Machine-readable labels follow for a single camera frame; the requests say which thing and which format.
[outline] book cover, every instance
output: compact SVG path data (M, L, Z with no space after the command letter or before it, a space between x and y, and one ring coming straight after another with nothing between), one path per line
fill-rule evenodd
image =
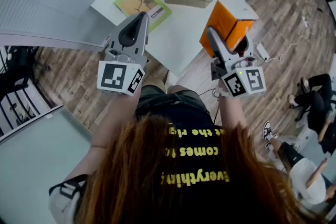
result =
M161 0L115 0L114 3L126 16L146 12L149 16L149 31L152 31L172 13Z

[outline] woman's left arm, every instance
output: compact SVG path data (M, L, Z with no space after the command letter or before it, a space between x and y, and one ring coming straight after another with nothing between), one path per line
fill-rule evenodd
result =
M125 94L116 95L97 131L93 134L89 151L67 176L66 180L83 174L91 175L97 170L104 159L110 142L116 140L121 128L133 119L140 93L141 84L138 85L132 97Z

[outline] wooden floor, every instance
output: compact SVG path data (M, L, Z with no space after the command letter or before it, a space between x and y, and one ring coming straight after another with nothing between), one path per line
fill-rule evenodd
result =
M298 135L294 118L297 111L288 109L287 95L295 93L300 77L328 72L335 52L334 22L325 0L247 0L259 15L250 31L253 41L262 42L273 58L264 63L267 92L243 99L244 111L251 131L256 134L256 147L261 152L262 126L269 120L280 135ZM311 29L301 18L306 16ZM64 104L92 132L95 131L112 103L113 94L96 89L98 61L101 55L68 49L40 49L38 60L51 66L51 72L36 71L43 92L56 104ZM151 58L149 77L163 78L167 70ZM214 88L210 78L211 58L201 52L180 79L179 84L197 93ZM201 96L214 117L217 100L211 91Z

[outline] sleeve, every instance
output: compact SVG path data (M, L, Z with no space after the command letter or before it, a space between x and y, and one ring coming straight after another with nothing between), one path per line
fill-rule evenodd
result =
M57 224L73 224L88 176L80 175L49 190L49 210Z

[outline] power strip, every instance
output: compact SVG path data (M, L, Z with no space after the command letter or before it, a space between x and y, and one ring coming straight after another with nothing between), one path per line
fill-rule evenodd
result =
M267 53L267 51L265 50L265 48L263 47L263 45L261 43L259 43L256 46L257 51L259 52L259 55L261 56L261 58L263 59L263 61L267 61L270 57L269 54Z

